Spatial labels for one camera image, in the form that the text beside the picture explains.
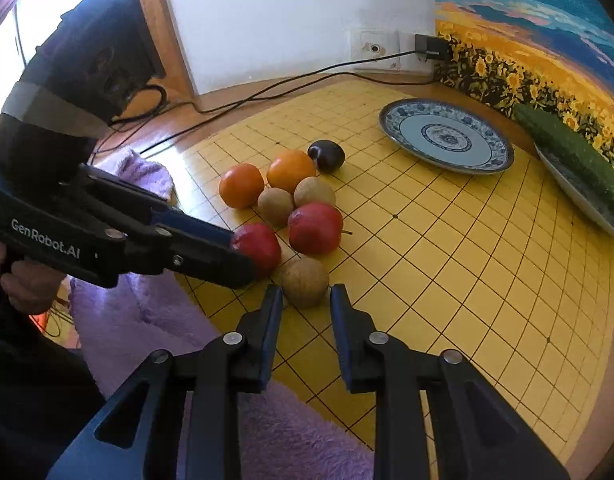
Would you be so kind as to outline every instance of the metal screw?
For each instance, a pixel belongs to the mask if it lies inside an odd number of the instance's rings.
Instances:
[[[105,229],[104,234],[114,240],[122,240],[124,235],[118,229]]]
[[[157,232],[161,236],[166,236],[166,237],[171,236],[171,233],[167,231],[166,229],[163,229],[162,227],[156,227],[154,231]]]
[[[375,345],[384,345],[389,341],[389,336],[385,332],[372,332],[369,340]]]
[[[169,359],[169,352],[166,350],[154,350],[151,353],[151,360],[155,362],[155,364],[160,365],[163,364],[167,359]]]
[[[445,350],[443,352],[443,359],[450,365],[457,365],[463,360],[463,354],[458,350]]]
[[[223,336],[223,342],[227,345],[237,345],[242,341],[242,334],[239,332],[228,332]]]

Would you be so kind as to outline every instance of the kiwi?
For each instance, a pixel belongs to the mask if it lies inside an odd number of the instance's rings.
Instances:
[[[271,225],[286,226],[292,211],[292,195],[284,189],[267,187],[258,197],[258,214]]]
[[[336,194],[327,183],[315,176],[303,178],[293,192],[293,202],[300,207],[311,202],[322,202],[336,206]]]
[[[327,293],[329,275],[313,258],[300,258],[290,264],[282,277],[283,292],[296,308],[317,306]]]

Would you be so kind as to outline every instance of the black plug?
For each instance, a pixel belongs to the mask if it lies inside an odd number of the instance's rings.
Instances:
[[[449,41],[437,36],[414,35],[414,50],[426,59],[449,61]]]

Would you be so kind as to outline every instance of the yellow grid mat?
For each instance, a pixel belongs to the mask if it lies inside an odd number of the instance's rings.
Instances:
[[[460,349],[564,462],[590,416],[609,355],[614,241],[519,148],[505,173],[473,177],[400,150],[377,115],[405,97],[344,82],[157,160],[172,173],[184,211],[234,229],[261,219],[223,203],[221,173],[250,162],[265,175],[282,150],[306,150],[316,139],[338,142],[347,161],[320,178],[336,190],[344,228],[353,234],[322,258],[330,282],[344,283],[355,308],[410,348]],[[278,235],[284,264],[298,258],[287,231]],[[230,290],[179,278],[222,332],[258,308],[270,283]],[[273,377],[373,446],[374,396],[346,392],[327,304],[286,307]],[[429,415],[425,421],[431,444]]]

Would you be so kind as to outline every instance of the black robotic device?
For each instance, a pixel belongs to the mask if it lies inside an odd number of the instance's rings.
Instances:
[[[37,49],[0,117],[0,240],[88,282],[174,269],[238,288],[252,281],[233,233],[86,164],[112,118],[164,70],[138,0],[83,0]],[[183,407],[193,392],[187,480],[239,480],[237,393],[271,378],[283,307],[270,286],[260,310],[203,350],[152,352],[76,437],[50,480],[173,480]],[[415,352],[377,332],[343,285],[331,292],[343,379],[376,392],[374,478],[429,479],[420,390],[426,390],[440,480],[566,480],[500,394],[456,350]]]

